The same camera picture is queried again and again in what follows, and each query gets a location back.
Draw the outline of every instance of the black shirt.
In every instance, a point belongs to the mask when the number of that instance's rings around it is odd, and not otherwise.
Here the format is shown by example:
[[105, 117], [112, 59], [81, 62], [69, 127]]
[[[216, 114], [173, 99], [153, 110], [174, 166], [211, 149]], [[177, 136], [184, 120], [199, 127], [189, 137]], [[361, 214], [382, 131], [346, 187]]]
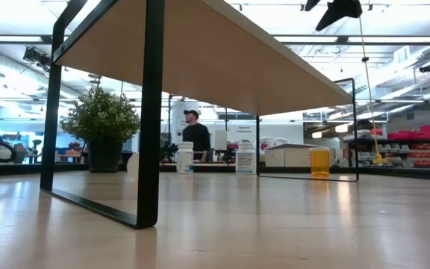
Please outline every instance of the black shirt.
[[[207, 127], [200, 123], [192, 126], [187, 126], [183, 133], [184, 142], [193, 142], [193, 151], [202, 152], [210, 150], [210, 134], [208, 133]], [[203, 154], [196, 153], [193, 155], [193, 159], [200, 160]]]

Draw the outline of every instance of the wooden tabletop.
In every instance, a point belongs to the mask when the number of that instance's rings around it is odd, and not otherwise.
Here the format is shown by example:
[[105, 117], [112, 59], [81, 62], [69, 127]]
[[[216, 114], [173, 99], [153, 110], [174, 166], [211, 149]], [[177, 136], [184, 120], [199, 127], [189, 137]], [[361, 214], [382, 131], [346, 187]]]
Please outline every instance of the wooden tabletop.
[[[146, 0], [119, 0], [57, 64], [141, 85], [145, 12]], [[165, 26], [167, 93], [260, 116], [351, 102], [223, 0], [167, 0]]]

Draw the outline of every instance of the plastic bottle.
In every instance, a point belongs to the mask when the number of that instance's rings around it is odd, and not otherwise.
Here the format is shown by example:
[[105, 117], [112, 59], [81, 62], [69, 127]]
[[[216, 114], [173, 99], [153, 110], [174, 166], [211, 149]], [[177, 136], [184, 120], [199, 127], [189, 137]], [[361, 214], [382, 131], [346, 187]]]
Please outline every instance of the plastic bottle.
[[251, 141], [242, 140], [238, 143], [238, 150], [236, 153], [236, 173], [255, 174], [256, 173], [256, 151], [253, 148]]
[[193, 173], [193, 142], [178, 145], [177, 173]]
[[329, 153], [328, 147], [310, 148], [311, 176], [314, 178], [329, 178]]

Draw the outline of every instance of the potted plant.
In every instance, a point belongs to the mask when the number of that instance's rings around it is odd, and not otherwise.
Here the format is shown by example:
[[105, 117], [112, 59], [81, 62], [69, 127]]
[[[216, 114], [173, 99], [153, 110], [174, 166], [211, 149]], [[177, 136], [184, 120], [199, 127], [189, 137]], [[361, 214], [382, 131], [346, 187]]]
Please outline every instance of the potted plant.
[[37, 146], [39, 146], [41, 143], [42, 143], [42, 141], [40, 139], [34, 139], [33, 140], [33, 145], [34, 146], [33, 146], [32, 151], [33, 151], [34, 154], [37, 154]]
[[124, 94], [116, 96], [101, 88], [90, 90], [78, 99], [67, 118], [60, 121], [62, 129], [87, 142], [90, 172], [115, 173], [122, 144], [140, 127], [135, 106]]

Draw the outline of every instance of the black cap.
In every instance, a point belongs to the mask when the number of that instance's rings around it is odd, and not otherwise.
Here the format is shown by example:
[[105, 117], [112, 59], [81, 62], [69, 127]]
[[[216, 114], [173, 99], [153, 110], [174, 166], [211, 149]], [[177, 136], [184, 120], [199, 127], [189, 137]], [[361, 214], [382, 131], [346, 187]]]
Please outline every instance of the black cap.
[[197, 112], [197, 111], [194, 111], [194, 110], [184, 111], [184, 114], [185, 115], [187, 115], [187, 114], [193, 114], [193, 115], [195, 115], [195, 117], [197, 118], [197, 120], [199, 119], [199, 112]]

